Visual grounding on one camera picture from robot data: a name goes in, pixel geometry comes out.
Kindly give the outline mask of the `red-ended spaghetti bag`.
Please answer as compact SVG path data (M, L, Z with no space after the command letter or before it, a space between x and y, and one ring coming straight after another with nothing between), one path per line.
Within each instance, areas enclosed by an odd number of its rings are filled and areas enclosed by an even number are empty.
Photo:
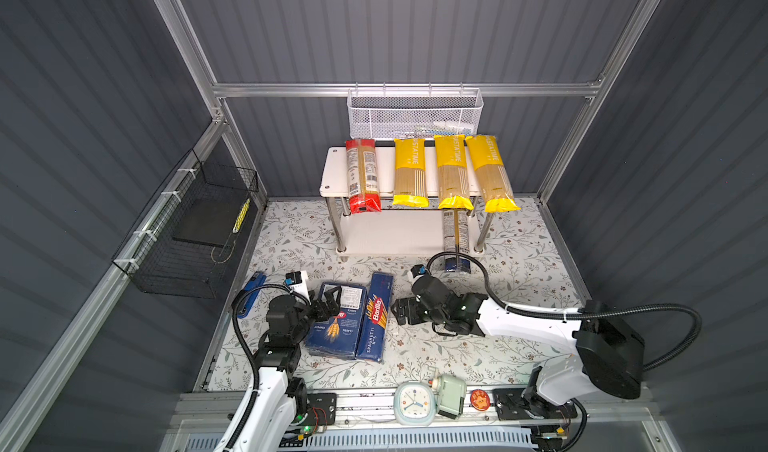
M373 139L346 141L348 199L351 214L380 212L377 154Z

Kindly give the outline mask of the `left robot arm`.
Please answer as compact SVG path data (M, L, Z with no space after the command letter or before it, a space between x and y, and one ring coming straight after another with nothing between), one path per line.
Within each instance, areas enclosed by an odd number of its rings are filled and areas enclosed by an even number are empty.
M251 367L251 382L230 424L218 442L218 451L274 451L289 426L307 413L305 381L295 375L301 358L301 343L313 325L340 312L342 289L333 287L321 294L304 296L283 284L255 288L283 293L269 302L268 328L258 346L249 346L237 317L249 296L243 290L232 302L231 323Z

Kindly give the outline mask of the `red round badge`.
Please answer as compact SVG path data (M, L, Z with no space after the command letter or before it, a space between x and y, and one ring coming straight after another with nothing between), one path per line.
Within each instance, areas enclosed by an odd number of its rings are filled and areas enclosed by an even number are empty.
M477 411L487 411L491 407L491 399L485 390L474 389L470 392L470 404Z

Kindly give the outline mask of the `mint green timer device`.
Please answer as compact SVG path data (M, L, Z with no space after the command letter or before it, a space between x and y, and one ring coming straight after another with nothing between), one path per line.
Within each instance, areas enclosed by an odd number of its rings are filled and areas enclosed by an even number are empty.
M466 382L453 375L439 375L430 381L436 396L437 414L449 419L457 419L463 414Z

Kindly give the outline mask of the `mint alarm clock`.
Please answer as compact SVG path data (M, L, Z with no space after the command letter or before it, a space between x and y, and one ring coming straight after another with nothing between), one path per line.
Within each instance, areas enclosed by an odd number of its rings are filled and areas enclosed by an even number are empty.
M403 383L395 391L393 411L400 425L429 426L437 415L435 395L422 382Z

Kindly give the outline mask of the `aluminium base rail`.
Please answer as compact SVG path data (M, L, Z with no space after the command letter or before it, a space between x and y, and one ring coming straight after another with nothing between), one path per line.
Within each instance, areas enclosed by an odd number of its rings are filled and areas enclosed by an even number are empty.
M335 404L322 412L318 405L312 405L304 414L304 424L310 428L329 424L331 430L354 430L371 428L392 428L400 423L396 411L403 409L405 418L413 421L428 416L429 407L435 409L438 397L429 398L426 392L414 393L410 387L403 398L396 397L394 388L378 389L339 389L332 392L336 396ZM224 432L234 416L243 395L239 392L211 392L183 394L177 402L170 421L170 428L188 430ZM590 421L616 422L637 421L649 416L654 407L649 389L641 390L641 396L635 400L620 399L603 392L581 397L579 401L586 408ZM462 414L456 419L434 415L430 424L434 427L480 426L502 424L495 403L491 402L485 411L471 405L469 398L464 400Z

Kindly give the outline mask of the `white tube in basket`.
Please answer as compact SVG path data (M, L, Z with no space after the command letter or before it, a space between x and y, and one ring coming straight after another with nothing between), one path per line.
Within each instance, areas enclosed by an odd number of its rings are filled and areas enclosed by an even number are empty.
M444 133L459 134L459 135L474 135L475 125L473 123L463 121L434 121L433 129L442 131Z

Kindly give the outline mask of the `yellow Pastatime spaghetti bag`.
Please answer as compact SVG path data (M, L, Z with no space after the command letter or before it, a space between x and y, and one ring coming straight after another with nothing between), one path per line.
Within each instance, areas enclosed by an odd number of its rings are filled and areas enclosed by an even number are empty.
M395 140L394 205L414 208L429 205L424 142L423 138Z

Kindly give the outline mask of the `white two-tier shelf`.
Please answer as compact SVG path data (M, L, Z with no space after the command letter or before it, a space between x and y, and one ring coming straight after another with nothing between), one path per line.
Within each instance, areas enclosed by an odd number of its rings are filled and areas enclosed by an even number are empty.
M393 197L395 184L394 146L376 147L380 196ZM467 170L470 193L473 200L481 197L469 152ZM439 192L438 167L433 145L425 148L426 182L430 198ZM340 256L431 256L444 250L443 210L434 208L386 209L382 212L363 212L344 215L348 207L347 154L345 146L328 149L320 195L325 199L333 230L336 250ZM485 214L483 205L474 206L468 212L468 250L474 256L484 252L486 238L494 216Z

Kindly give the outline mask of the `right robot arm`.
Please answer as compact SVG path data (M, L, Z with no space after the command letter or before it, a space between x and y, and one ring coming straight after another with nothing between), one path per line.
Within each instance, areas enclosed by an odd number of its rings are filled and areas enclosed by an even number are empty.
M560 406L601 391L621 399L641 395L645 343L619 316L582 319L577 308L547 310L504 306L481 293L458 295L438 278L421 272L412 295L396 300L400 325L430 323L437 334L514 337L552 346L559 356L536 367L525 400Z

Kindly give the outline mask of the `blue handled tool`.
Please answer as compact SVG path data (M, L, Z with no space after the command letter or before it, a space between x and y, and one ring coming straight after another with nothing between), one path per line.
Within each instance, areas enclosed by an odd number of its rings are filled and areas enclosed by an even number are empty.
M243 287L243 291L245 291L247 295L245 296L245 300L242 303L241 307L238 309L237 317L239 319L244 319L249 315L250 310L253 307L253 304L258 298L259 291L257 290L257 288L263 285L265 281L266 281L265 273L263 271L257 271L246 282L245 286Z

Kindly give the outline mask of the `wide blue Barilla pasta box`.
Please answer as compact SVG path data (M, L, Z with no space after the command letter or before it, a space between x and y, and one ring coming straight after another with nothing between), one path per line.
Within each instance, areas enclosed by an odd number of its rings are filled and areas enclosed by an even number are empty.
M352 360L362 330L367 290L359 284L323 282L320 298L326 292L331 292L339 304L339 312L313 325L305 341L306 349L312 355Z

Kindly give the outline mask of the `yellow green marker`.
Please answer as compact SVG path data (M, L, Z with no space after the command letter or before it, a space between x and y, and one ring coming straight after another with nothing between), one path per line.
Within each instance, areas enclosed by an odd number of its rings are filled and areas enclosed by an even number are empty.
M246 218L246 216L248 214L248 211L249 211L249 208L250 208L250 203L251 203L251 199L250 198L247 198L243 202L243 204L242 204L242 206L241 206L241 208L239 210L238 216L236 217L236 220L235 220L235 222L233 224L233 227L232 227L232 233L233 234L236 234L236 233L240 232L240 230L242 228L242 224L243 224L243 222L244 222L244 220L245 220L245 218Z

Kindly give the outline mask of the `narrow blue Barilla spaghetti box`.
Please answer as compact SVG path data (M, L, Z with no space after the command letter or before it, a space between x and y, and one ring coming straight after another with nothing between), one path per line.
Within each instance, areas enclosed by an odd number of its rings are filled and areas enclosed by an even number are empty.
M357 360L382 361L393 282L394 277L391 274L384 272L372 274L356 350Z

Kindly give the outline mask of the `blue-ended clear spaghetti bag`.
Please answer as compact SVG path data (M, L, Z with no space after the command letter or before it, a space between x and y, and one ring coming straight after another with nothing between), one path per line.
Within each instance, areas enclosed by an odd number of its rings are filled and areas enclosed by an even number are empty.
M444 257L444 269L446 272L471 272L471 262L456 253L468 254L469 227L468 215L464 209L442 210L443 223L443 249L445 252L453 252L453 255Z

